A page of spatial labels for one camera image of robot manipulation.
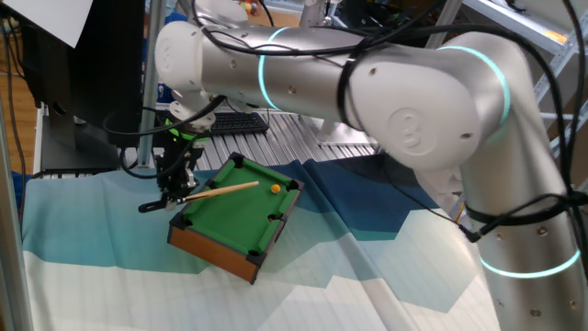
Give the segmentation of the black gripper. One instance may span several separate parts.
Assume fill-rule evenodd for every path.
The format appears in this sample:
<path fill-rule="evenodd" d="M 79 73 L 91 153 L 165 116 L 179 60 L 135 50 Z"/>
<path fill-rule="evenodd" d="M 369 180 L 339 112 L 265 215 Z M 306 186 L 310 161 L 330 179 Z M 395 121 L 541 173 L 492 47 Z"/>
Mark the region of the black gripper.
<path fill-rule="evenodd" d="M 166 210 L 174 210 L 177 206 L 175 201 L 183 201 L 198 186 L 190 160 L 196 160 L 201 156 L 202 141 L 165 135 L 160 139 L 160 144 L 164 152 L 163 155 L 155 157 L 155 166 L 157 184 L 161 191 L 161 206 Z M 177 159 L 183 160 L 178 173 L 175 197 L 174 175 L 180 165 Z"/>

